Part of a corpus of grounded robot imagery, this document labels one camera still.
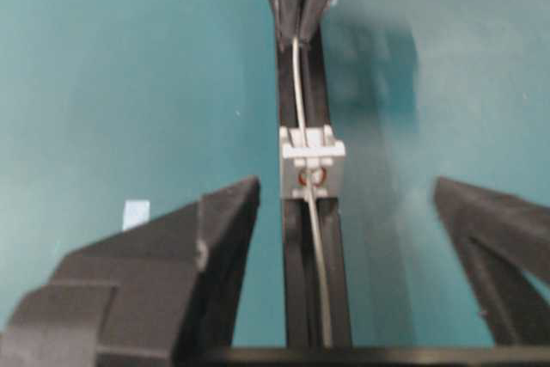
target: teal surface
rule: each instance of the teal surface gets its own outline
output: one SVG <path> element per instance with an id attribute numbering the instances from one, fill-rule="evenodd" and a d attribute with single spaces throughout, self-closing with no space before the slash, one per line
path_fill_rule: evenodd
<path id="1" fill-rule="evenodd" d="M 284 342 L 266 0 L 0 0 L 0 319 L 59 259 L 257 174 L 236 343 Z"/>
<path id="2" fill-rule="evenodd" d="M 445 174 L 550 205 L 550 0 L 339 0 L 323 22 L 356 345 L 492 343 L 431 202 Z M 282 345 L 266 0 L 0 0 L 0 322 L 73 248 L 262 180 L 237 345 Z"/>
<path id="3" fill-rule="evenodd" d="M 358 345 L 490 345 L 434 178 L 550 205 L 550 0 L 339 0 L 323 24 Z"/>

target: red o-ring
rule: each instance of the red o-ring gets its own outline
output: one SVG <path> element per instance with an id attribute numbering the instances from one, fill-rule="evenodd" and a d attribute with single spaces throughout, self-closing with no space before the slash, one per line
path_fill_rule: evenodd
<path id="1" fill-rule="evenodd" d="M 313 183 L 313 185 L 316 186 L 316 187 L 320 187 L 323 184 L 323 182 L 325 182 L 325 179 L 327 178 L 327 170 L 323 167 L 318 168 L 318 169 L 321 170 L 322 175 L 321 175 L 321 179 L 319 180 L 319 182 L 314 182 Z M 303 187 L 308 185 L 308 183 L 305 180 L 305 176 L 304 176 L 305 173 L 306 173 L 306 169 L 302 169 L 300 171 L 300 174 L 298 174 L 298 182 L 300 182 L 300 185 L 302 185 Z"/>

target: wire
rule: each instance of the wire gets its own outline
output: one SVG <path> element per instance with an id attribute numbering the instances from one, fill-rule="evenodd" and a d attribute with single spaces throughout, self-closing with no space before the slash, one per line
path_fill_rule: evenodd
<path id="1" fill-rule="evenodd" d="M 294 74 L 294 95 L 296 99 L 298 128 L 300 129 L 300 134 L 302 136 L 302 144 L 307 147 L 308 137 L 306 134 L 306 120 L 303 110 L 302 77 L 300 76 L 300 44 L 297 37 L 292 40 L 292 70 Z M 322 340 L 325 347 L 332 347 L 333 327 L 330 311 L 330 296 L 328 294 L 327 266 L 325 264 L 325 254 L 323 251 L 321 230 L 319 226 L 319 213 L 317 211 L 313 178 L 310 169 L 306 170 L 306 187 L 308 191 L 305 198 L 309 207 L 309 221 L 311 222 L 311 232 L 313 235 L 315 264 L 317 266 L 317 276 L 319 278 Z"/>

